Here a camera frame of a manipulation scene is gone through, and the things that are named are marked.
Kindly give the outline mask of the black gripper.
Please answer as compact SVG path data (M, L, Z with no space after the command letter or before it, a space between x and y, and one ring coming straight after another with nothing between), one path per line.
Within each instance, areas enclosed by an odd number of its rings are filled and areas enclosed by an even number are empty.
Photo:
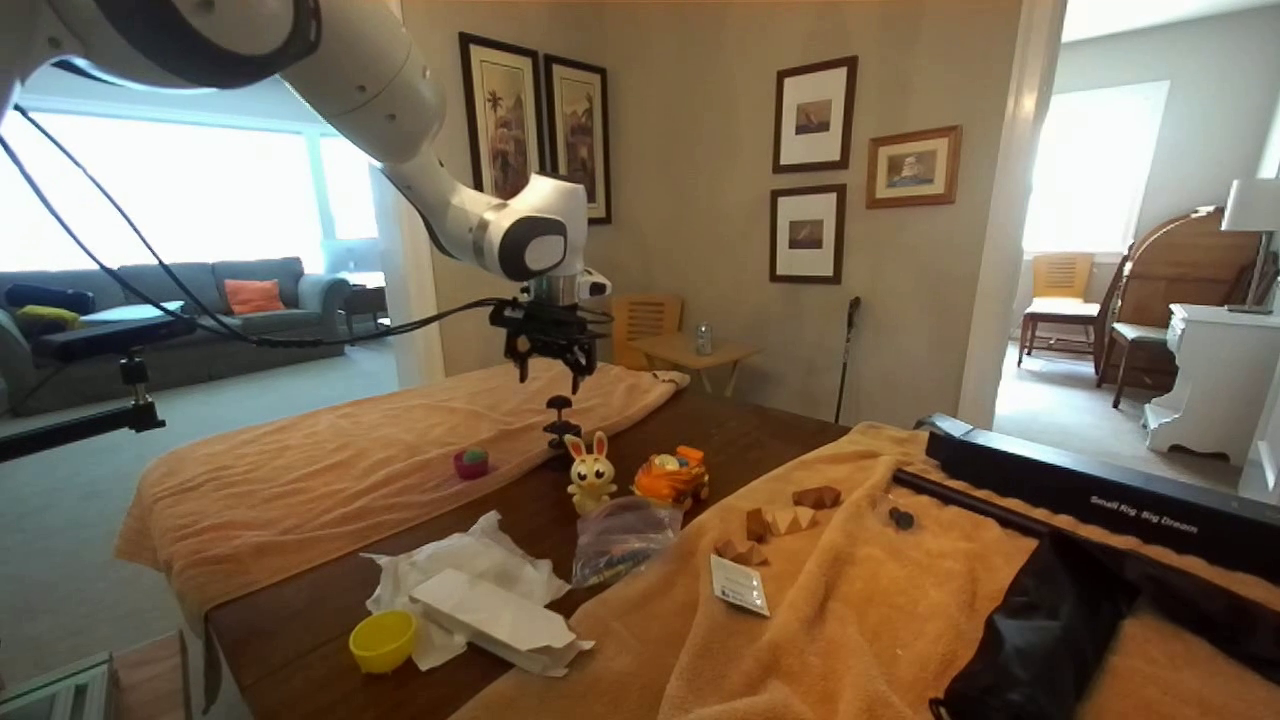
M571 390L597 373L592 340L607 328L614 280L597 267L571 274L539 274L490 311L490 325L505 332L505 354L527 378L532 352L568 347L563 369Z

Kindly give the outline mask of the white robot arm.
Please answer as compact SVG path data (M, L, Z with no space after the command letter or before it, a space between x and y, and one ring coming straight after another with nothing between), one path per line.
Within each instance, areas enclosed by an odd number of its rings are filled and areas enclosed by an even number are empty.
M436 162L443 91L390 0L0 0L0 91L22 102L39 66L116 86L221 91L279 75L327 126L382 162L428 239L522 289L491 307L505 354L597 373L586 299L588 191L532 170L511 200Z

